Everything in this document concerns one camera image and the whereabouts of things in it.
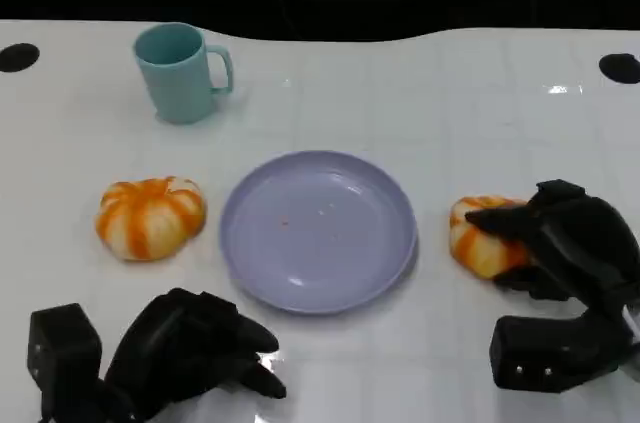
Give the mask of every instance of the light blue mug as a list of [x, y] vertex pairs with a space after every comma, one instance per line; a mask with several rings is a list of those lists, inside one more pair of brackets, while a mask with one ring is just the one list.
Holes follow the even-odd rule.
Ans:
[[[193, 123], [209, 115], [215, 98], [233, 90], [233, 63], [222, 46], [207, 45], [186, 23], [163, 23], [144, 31], [133, 52], [158, 116], [170, 123]], [[227, 86], [214, 88], [207, 53], [224, 60]]]

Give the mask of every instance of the white table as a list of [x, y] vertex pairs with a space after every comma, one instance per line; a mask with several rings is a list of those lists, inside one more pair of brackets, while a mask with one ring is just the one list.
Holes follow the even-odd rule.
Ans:
[[[3, 421], [39, 416], [24, 362], [31, 311], [79, 302], [102, 337], [104, 369], [138, 312], [175, 286], [232, 300], [271, 328], [290, 396], [271, 402], [216, 390], [158, 421], [638, 421], [640, 385], [620, 372], [560, 396], [496, 389], [487, 353], [499, 316], [568, 317], [581, 308], [502, 295], [461, 270], [447, 248], [455, 199], [527, 198], [550, 178], [586, 186], [640, 228], [640, 87], [598, 70], [602, 55], [636, 50], [637, 33], [457, 30], [374, 44], [207, 33], [231, 50], [238, 90], [212, 118], [170, 126], [154, 117], [130, 50], [148, 26], [0, 23], [0, 47], [24, 41], [42, 52], [32, 68], [0, 74]], [[414, 206], [417, 267], [359, 311], [289, 316], [228, 279], [216, 242], [225, 198], [257, 164], [301, 149], [379, 164]], [[113, 181], [169, 174], [203, 187], [203, 233], [169, 262], [116, 261], [93, 229], [102, 192]]]

